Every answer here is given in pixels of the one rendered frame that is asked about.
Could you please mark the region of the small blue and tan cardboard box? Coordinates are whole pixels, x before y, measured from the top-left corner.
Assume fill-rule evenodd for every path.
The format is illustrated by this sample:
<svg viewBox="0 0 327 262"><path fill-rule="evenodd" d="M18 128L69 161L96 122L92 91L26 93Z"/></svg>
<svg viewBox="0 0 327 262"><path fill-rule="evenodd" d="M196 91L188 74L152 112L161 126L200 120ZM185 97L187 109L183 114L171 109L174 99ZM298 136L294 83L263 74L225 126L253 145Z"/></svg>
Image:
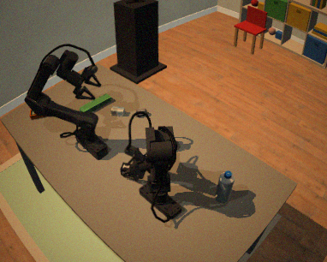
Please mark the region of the small blue and tan cardboard box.
<svg viewBox="0 0 327 262"><path fill-rule="evenodd" d="M113 106L111 109L112 116L124 116L125 108Z"/></svg>

